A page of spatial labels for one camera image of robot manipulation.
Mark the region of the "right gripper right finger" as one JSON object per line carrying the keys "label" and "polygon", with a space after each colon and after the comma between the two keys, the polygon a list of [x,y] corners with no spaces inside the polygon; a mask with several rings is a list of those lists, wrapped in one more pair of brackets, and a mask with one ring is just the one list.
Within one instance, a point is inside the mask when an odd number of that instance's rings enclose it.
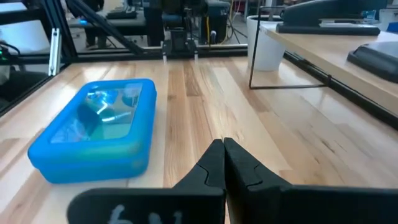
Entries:
{"label": "right gripper right finger", "polygon": [[226,188],[238,223],[397,224],[397,190],[295,185],[225,138]]}

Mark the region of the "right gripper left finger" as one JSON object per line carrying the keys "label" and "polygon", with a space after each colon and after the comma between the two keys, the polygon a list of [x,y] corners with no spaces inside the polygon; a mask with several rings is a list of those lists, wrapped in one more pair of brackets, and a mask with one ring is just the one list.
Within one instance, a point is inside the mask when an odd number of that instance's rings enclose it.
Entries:
{"label": "right gripper left finger", "polygon": [[69,223],[224,223],[224,144],[215,139],[171,188],[99,188],[77,195],[67,209]]}

